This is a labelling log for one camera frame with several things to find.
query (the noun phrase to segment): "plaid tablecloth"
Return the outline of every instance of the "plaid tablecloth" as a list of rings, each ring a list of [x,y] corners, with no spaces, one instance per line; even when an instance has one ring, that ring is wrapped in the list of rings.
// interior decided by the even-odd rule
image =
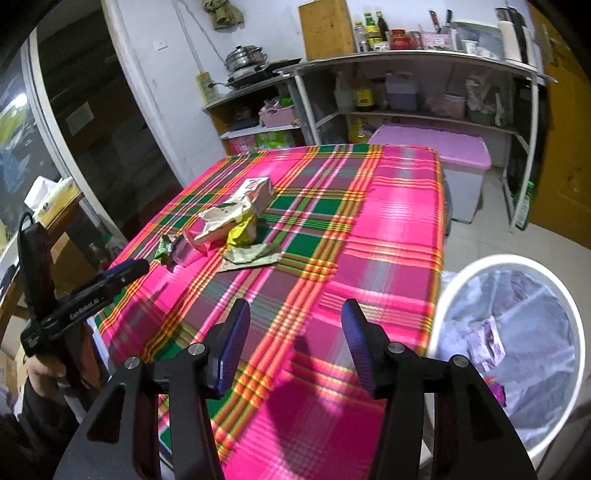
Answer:
[[[425,351],[442,265],[444,200],[437,154],[422,147],[330,145],[226,157],[177,196],[117,259],[152,259],[163,233],[200,232],[197,214],[245,178],[277,196],[257,242],[274,266],[216,273],[217,250],[150,272],[97,317],[115,364],[153,361],[203,340],[238,297],[251,328],[231,391],[208,404],[228,479],[364,479],[384,405],[361,389],[340,326],[347,298],[391,339]],[[170,447],[168,400],[160,436]]]

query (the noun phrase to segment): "tiled floor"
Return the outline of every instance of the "tiled floor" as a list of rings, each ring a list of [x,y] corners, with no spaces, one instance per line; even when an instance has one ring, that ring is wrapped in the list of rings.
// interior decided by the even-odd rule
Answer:
[[[458,272],[478,258],[501,253],[522,255],[549,268],[569,289],[579,308],[587,339],[587,378],[591,371],[591,250],[533,224],[524,232],[509,233],[500,170],[489,170],[482,195],[482,209],[470,225],[452,223],[444,249],[444,269]]]

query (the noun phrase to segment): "hanging cloth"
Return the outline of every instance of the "hanging cloth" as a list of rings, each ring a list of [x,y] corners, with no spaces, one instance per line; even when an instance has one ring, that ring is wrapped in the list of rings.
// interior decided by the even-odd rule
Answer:
[[[244,23],[242,12],[228,0],[203,0],[203,9],[212,19],[214,30]]]

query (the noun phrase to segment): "red jar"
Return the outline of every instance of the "red jar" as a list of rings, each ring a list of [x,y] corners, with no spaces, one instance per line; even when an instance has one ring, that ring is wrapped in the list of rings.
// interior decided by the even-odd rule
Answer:
[[[390,37],[390,50],[412,50],[410,37],[403,28],[392,30]]]

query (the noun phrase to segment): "light switch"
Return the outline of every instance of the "light switch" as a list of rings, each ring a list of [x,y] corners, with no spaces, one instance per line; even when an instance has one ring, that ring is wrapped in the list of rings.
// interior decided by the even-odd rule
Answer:
[[[168,48],[168,45],[164,40],[154,40],[154,50],[159,51],[165,48]]]

